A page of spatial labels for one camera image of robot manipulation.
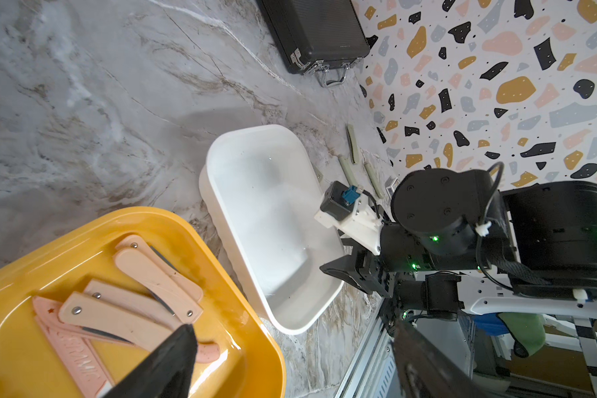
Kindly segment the long pink fruit knife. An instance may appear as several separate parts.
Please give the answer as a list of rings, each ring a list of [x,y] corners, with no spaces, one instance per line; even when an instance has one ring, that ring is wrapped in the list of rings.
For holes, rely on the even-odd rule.
[[[183,322],[174,314],[171,314],[164,305],[157,300],[140,295],[129,290],[109,285],[99,280],[91,280],[86,288],[77,293],[82,293],[114,306],[129,310],[132,313],[143,316],[160,324],[172,332],[183,325]],[[36,316],[50,327],[57,328],[63,332],[74,333],[87,340],[97,340],[105,343],[115,343],[127,346],[135,346],[122,338],[108,335],[93,329],[80,328],[71,324],[63,323],[58,318],[58,313],[63,303],[41,296],[32,298],[33,308]]]

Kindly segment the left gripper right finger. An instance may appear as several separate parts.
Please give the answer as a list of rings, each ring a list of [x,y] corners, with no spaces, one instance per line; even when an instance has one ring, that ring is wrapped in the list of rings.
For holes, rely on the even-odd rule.
[[[485,397],[467,375],[406,321],[392,343],[401,389],[407,397]]]

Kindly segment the yellow storage box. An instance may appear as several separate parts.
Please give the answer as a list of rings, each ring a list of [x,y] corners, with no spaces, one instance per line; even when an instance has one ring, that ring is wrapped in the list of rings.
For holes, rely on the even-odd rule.
[[[198,341],[188,395],[284,396],[287,371],[278,344],[202,238],[172,212],[131,207],[100,217],[0,270],[0,397],[84,397],[36,323],[35,296],[63,303],[99,280],[155,299],[174,314],[116,267],[114,247],[127,235],[140,235],[203,290],[199,320],[183,323],[193,326]],[[151,353],[88,341],[114,386]]]

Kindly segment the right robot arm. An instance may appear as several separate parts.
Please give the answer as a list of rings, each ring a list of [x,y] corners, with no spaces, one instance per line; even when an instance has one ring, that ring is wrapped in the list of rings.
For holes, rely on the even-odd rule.
[[[389,210],[333,182],[315,217],[347,252],[323,273],[383,297],[385,323],[461,313],[597,319],[597,184],[502,192],[502,171],[412,172]]]

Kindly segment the pink folding knife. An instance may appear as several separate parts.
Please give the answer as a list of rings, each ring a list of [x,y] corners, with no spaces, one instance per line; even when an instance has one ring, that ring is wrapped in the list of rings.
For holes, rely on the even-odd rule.
[[[159,297],[183,322],[193,324],[202,307],[152,260],[138,249],[126,248],[114,255],[116,267]]]
[[[149,352],[172,335],[171,329],[148,318],[77,292],[61,305],[58,318],[63,323],[122,338]]]

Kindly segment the pink folding knife angled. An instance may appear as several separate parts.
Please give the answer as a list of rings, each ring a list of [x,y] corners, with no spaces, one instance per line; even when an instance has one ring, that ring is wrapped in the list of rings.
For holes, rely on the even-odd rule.
[[[140,235],[127,235],[115,247],[116,250],[132,248],[146,255],[155,265],[163,270],[177,285],[193,300],[200,303],[204,297],[202,288],[186,276],[182,275],[165,257],[153,246],[149,245]]]

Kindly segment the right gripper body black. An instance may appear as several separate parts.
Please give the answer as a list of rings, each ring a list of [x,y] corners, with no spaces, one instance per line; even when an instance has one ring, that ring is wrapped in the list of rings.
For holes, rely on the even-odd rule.
[[[368,295],[391,298],[398,273],[428,269],[426,248],[397,223],[382,227],[379,255],[350,237],[344,237],[342,243],[344,255],[321,265],[320,270]]]

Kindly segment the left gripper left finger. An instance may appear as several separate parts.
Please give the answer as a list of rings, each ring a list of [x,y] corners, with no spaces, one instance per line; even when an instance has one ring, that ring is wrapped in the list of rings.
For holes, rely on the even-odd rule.
[[[193,326],[184,324],[104,397],[188,397],[197,349]]]

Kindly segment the white storage box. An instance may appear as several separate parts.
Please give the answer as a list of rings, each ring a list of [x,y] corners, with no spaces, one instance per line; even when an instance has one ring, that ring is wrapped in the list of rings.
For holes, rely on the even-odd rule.
[[[222,134],[199,189],[252,308],[284,334],[306,332],[343,288],[320,267],[344,251],[315,219],[323,194],[299,138],[277,124]]]

